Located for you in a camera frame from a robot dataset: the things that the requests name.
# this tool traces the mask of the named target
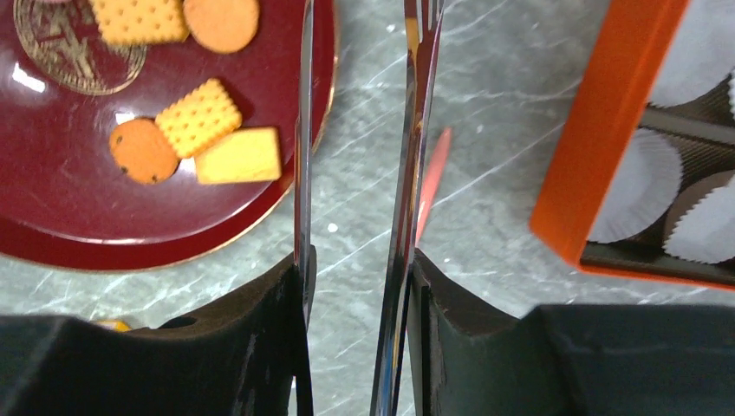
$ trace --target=orange box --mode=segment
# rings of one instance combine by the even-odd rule
[[[588,273],[735,290],[735,273],[716,266],[635,250],[590,253],[594,247],[588,244],[688,4],[689,0],[611,2],[530,228],[565,261]]]

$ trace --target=gold emblem on plate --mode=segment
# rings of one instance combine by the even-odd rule
[[[78,93],[116,93],[138,77],[146,61],[145,46],[102,41],[88,0],[15,0],[13,18],[30,59],[51,79]]]

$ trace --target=brown disc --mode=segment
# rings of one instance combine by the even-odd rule
[[[117,166],[141,184],[153,185],[169,179],[179,166],[179,158],[152,120],[135,119],[120,124],[110,134],[109,143]]]
[[[257,33],[257,0],[185,0],[184,19],[194,39],[219,54],[231,54]]]

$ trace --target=maroon tray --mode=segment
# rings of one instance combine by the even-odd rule
[[[139,270],[210,252],[267,216],[293,181],[303,1],[261,0],[260,29],[232,55],[186,42],[110,48],[87,0],[0,1],[0,252],[83,270]],[[314,118],[334,91],[334,4],[315,9]],[[120,172],[107,138],[217,77],[244,127],[277,126],[275,183],[200,185],[190,160],[158,185]],[[315,131],[313,141],[321,137]]]

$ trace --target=gray marble surface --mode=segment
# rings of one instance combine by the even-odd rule
[[[406,59],[400,1],[338,2],[340,77],[313,183],[320,266],[309,341],[320,415],[368,413]],[[420,246],[448,276],[513,315],[540,302],[735,304],[731,293],[577,273],[528,231],[607,5],[447,1],[430,146],[442,126],[453,127],[454,141]],[[236,243],[165,270],[86,275],[2,259],[0,313],[160,325],[288,254],[292,214],[290,203],[280,205]],[[409,377],[406,368],[399,414],[413,414]]]

